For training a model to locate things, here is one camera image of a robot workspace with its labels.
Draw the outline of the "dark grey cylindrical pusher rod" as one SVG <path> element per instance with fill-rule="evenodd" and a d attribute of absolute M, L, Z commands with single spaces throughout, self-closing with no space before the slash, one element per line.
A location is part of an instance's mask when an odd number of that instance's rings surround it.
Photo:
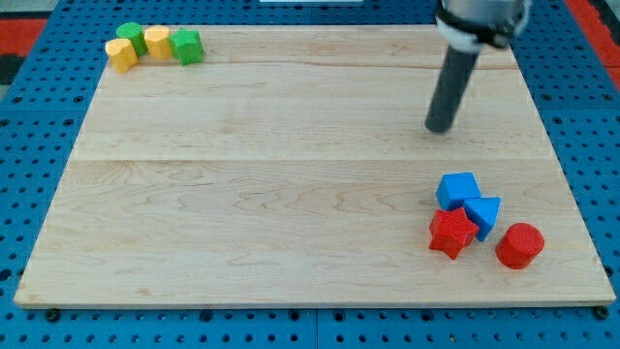
<path fill-rule="evenodd" d="M 451 129 L 478 57 L 478 53 L 448 47 L 425 118 L 427 130 L 445 134 Z"/>

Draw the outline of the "robot arm with grey flange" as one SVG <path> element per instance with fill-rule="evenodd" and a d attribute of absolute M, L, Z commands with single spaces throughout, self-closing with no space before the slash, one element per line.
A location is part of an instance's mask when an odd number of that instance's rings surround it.
<path fill-rule="evenodd" d="M 481 51 L 507 48 L 527 26 L 528 0 L 437 0 L 438 32 L 449 45 L 438 77 L 425 127 L 445 134 L 451 129 Z"/>

